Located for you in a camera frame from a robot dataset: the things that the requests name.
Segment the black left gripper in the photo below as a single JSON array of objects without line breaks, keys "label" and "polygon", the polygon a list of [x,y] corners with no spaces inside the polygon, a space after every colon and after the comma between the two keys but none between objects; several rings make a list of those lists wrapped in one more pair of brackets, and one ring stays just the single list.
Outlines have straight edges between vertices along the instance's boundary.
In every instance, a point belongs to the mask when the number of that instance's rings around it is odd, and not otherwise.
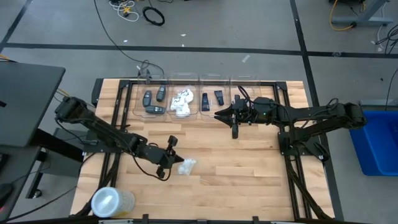
[{"label": "black left gripper", "polygon": [[168,146],[166,149],[162,149],[158,144],[149,143],[149,161],[153,164],[158,165],[156,174],[159,179],[163,179],[165,176],[165,169],[170,169],[172,164],[182,164],[184,158],[176,155],[173,147],[178,143],[178,139],[170,135],[168,139]]}]

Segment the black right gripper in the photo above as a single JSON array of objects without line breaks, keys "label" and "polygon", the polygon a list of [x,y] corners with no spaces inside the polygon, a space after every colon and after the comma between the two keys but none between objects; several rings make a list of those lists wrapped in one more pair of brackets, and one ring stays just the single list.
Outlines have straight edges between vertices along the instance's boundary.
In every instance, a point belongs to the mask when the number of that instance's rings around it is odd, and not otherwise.
[{"label": "black right gripper", "polygon": [[241,123],[254,123],[257,119],[259,112],[254,108],[261,102],[262,97],[257,97],[255,100],[250,98],[241,98],[239,95],[234,96],[234,103],[229,107],[216,111],[215,119],[232,127],[232,138],[237,139],[239,135],[239,125]]}]

